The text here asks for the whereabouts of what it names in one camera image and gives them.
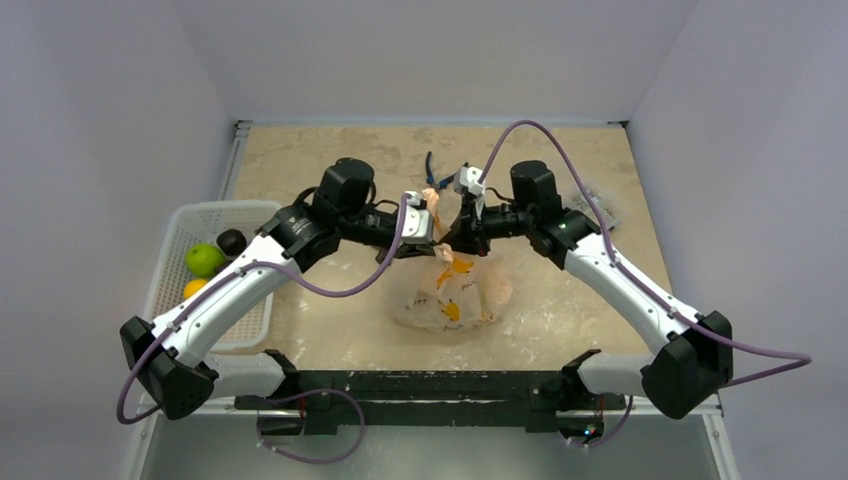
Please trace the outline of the translucent orange plastic bag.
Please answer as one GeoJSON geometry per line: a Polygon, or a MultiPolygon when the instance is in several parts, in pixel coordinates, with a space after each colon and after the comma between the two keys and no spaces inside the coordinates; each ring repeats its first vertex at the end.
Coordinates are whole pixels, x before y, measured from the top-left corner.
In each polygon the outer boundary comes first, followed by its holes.
{"type": "Polygon", "coordinates": [[[514,286],[499,256],[475,257],[439,243],[433,256],[403,259],[387,272],[387,311],[396,322],[434,333],[494,323],[514,286]]]}

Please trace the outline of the yellow fake lemon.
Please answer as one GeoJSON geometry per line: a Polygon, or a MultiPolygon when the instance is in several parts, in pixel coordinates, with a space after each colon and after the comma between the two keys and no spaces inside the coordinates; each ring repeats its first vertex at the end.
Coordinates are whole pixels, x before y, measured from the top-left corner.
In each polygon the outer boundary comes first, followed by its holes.
{"type": "Polygon", "coordinates": [[[188,300],[197,294],[209,282],[206,278],[194,278],[187,282],[183,288],[182,296],[184,300],[188,300]]]}

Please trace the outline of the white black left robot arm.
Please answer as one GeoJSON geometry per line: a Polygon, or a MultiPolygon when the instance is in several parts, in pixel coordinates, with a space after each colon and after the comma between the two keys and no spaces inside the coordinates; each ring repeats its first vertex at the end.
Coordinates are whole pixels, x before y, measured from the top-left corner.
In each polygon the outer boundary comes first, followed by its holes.
{"type": "Polygon", "coordinates": [[[297,399],[298,382],[281,354],[216,355],[213,346],[235,323],[288,282],[330,298],[356,295],[387,269],[400,246],[428,245],[434,219],[425,195],[407,191],[390,214],[377,209],[372,195],[375,172],[364,161],[342,158],[328,167],[316,187],[277,210],[246,249],[200,291],[147,322],[129,319],[120,329],[131,368],[119,400],[138,381],[153,399],[154,412],[184,418],[220,397],[261,397],[284,409],[297,399]],[[330,291],[303,275],[334,254],[344,240],[378,247],[385,255],[360,285],[330,291]]]}

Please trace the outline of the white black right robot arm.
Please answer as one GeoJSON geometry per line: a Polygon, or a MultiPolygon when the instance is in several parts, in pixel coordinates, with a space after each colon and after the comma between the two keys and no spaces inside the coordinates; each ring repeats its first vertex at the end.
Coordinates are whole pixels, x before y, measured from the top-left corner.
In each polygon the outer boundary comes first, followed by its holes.
{"type": "Polygon", "coordinates": [[[585,352],[562,369],[561,397],[584,407],[603,394],[648,399],[679,420],[733,377],[730,321],[701,314],[675,299],[612,245],[609,233],[586,214],[564,206],[553,173],[539,160],[510,171],[513,199],[485,203],[483,172],[462,166],[454,176],[460,214],[448,242],[484,255],[494,239],[524,236],[533,250],[600,295],[647,345],[647,356],[585,352]]]}

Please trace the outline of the dark brown fake fruit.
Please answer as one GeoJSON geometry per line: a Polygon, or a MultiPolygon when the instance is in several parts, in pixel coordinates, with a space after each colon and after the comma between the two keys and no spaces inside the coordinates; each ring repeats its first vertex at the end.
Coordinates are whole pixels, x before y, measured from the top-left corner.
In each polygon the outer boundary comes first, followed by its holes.
{"type": "Polygon", "coordinates": [[[216,237],[216,245],[227,257],[241,255],[247,248],[247,237],[238,229],[227,229],[216,237]]]}

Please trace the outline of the green fake apple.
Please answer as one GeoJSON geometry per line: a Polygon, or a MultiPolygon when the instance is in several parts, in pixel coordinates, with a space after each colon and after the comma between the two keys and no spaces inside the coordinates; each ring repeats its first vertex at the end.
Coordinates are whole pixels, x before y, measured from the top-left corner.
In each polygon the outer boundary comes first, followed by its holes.
{"type": "Polygon", "coordinates": [[[184,254],[184,263],[196,277],[211,278],[217,269],[227,261],[225,254],[216,246],[198,243],[191,246],[184,254]]]}

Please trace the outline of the black metal base rail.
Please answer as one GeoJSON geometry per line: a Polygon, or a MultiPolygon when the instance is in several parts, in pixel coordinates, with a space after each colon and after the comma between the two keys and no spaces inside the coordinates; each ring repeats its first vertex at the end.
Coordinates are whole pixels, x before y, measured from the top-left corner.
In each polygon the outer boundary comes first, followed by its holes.
{"type": "Polygon", "coordinates": [[[307,435],[341,426],[513,427],[527,433],[603,430],[621,395],[591,394],[561,371],[343,371],[293,373],[268,399],[239,396],[263,417],[290,410],[307,435]]]}

